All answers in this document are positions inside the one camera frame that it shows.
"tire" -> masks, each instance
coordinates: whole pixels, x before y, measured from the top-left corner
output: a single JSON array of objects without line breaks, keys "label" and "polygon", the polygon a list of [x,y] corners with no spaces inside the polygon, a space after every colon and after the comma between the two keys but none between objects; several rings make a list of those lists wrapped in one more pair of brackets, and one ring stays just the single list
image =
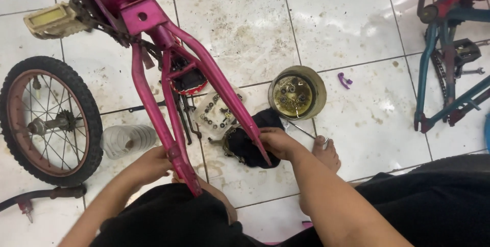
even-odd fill
[{"label": "tire", "polygon": [[[10,128],[10,119],[8,117],[8,93],[10,87],[14,83],[15,79],[22,73],[39,69],[49,72],[57,76],[66,86],[72,91],[75,98],[80,104],[80,110],[86,116],[86,125],[88,126],[88,152],[85,155],[85,161],[77,171],[66,176],[54,176],[50,175],[37,166],[32,164],[28,157],[23,154],[22,148],[19,147],[18,142],[12,134]],[[63,186],[73,187],[81,184],[87,180],[99,167],[103,151],[100,147],[100,140],[102,136],[102,121],[99,113],[99,109],[95,103],[95,100],[90,93],[87,85],[83,82],[82,78],[77,74],[73,68],[66,63],[48,56],[34,56],[24,61],[17,63],[8,73],[3,87],[0,90],[0,128],[2,134],[7,143],[7,147],[10,153],[14,156],[14,159],[31,175],[46,183]]]},{"label": "tire", "polygon": [[434,170],[490,172],[489,154],[465,154],[425,163],[409,173]]}]

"plastic bottle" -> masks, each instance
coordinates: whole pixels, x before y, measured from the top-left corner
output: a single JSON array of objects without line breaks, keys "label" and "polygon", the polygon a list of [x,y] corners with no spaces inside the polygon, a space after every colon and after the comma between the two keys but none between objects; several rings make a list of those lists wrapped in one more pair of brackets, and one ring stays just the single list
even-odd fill
[{"label": "plastic bottle", "polygon": [[148,125],[114,125],[102,133],[101,147],[109,159],[146,151],[156,142],[156,131]]}]

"bicycle frame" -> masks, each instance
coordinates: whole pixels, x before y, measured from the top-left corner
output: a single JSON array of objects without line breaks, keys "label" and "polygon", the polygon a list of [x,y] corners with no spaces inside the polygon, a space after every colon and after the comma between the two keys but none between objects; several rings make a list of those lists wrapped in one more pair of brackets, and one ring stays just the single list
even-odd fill
[{"label": "bicycle frame", "polygon": [[[162,92],[167,101],[167,110],[174,131],[175,139],[172,137],[168,126],[160,112],[156,100],[154,99],[148,82],[144,76],[143,51],[138,44],[132,44],[132,78],[141,101],[153,123],[156,133],[165,150],[168,159],[172,162],[179,177],[183,178],[191,192],[198,196],[202,189],[196,179],[196,174],[189,162],[185,148],[184,133],[177,109],[175,107],[173,90],[170,81],[194,68],[199,68],[214,87],[216,92],[223,99],[224,103],[230,108],[242,128],[256,144],[265,160],[270,165],[271,162],[259,140],[260,131],[252,117],[242,105],[235,91],[226,80],[216,62],[195,38],[176,26],[166,13],[162,10],[156,0],[95,0],[101,11],[107,17],[115,29],[122,27],[122,22],[126,25],[127,31],[141,37],[141,33],[147,33],[153,43],[162,51]],[[173,35],[180,38],[198,56],[196,58],[175,42]],[[171,72],[171,58],[182,56],[190,63],[182,70]]]},{"label": "bicycle frame", "polygon": [[[417,15],[420,20],[429,24],[426,35],[425,50],[420,58],[419,87],[417,92],[417,106],[414,115],[413,126],[415,131],[422,133],[429,131],[441,119],[449,115],[449,125],[454,124],[462,119],[466,113],[472,109],[480,110],[478,105],[490,97],[490,89],[487,89],[478,97],[475,95],[490,86],[490,76],[479,82],[473,88],[455,98],[455,76],[454,76],[454,58],[456,50],[453,44],[456,27],[449,27],[449,19],[458,19],[463,21],[490,22],[490,10],[461,8],[457,6],[460,0],[437,0],[431,5],[424,7],[425,0],[419,0]],[[446,66],[446,100],[445,107],[431,118],[426,118],[424,109],[425,85],[427,78],[427,69],[432,51],[436,47],[436,38],[439,37],[442,48],[443,60]]]}]

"plastic container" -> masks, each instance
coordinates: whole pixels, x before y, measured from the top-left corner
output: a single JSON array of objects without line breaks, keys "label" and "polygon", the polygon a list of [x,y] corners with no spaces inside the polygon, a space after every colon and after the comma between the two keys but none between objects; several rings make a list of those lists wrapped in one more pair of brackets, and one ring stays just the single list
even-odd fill
[{"label": "plastic container", "polygon": [[[247,97],[240,88],[231,85],[237,96],[245,104]],[[214,139],[221,139],[236,119],[223,99],[213,90],[208,93],[193,113],[194,121]]]},{"label": "plastic container", "polygon": [[102,133],[101,147],[109,159],[146,151],[156,142],[156,131],[148,125],[114,125]]},{"label": "plastic container", "polygon": [[273,80],[268,90],[269,105],[289,120],[310,119],[327,101],[322,78],[305,66],[292,66]]}]

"black pants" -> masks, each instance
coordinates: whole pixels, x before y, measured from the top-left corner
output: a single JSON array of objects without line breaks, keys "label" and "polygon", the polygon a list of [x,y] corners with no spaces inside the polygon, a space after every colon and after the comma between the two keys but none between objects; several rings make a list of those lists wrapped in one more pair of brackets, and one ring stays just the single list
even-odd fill
[{"label": "black pants", "polygon": [[[490,246],[490,174],[379,173],[358,187],[415,246]],[[223,203],[185,185],[155,187],[101,226],[91,246],[266,246],[229,226]],[[279,244],[322,246],[314,227]]]}]

